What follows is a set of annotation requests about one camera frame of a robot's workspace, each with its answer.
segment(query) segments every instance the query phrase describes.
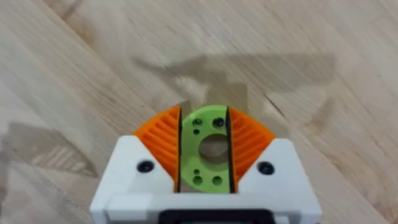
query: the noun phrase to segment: green plastic part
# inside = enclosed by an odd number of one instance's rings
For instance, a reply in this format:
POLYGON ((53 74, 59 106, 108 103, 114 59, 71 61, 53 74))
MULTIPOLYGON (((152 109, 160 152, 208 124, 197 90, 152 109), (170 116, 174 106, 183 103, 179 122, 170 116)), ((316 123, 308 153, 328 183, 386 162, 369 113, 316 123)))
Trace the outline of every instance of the green plastic part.
POLYGON ((229 193, 228 161, 220 164, 203 159, 199 152, 202 140, 212 134, 226 136, 227 107, 202 107, 182 121, 181 178, 192 188, 206 193, 229 193), (222 118, 224 125, 215 126, 213 120, 222 118))

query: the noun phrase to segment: wooden floor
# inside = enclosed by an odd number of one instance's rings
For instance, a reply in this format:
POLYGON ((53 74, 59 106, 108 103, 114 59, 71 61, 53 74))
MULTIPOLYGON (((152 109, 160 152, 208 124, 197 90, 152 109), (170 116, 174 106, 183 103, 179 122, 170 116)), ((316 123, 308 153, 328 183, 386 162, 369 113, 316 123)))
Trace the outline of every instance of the wooden floor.
POLYGON ((397 72, 395 0, 2 0, 0 223, 91 223, 118 136, 220 103, 293 140, 322 224, 397 224, 397 72))

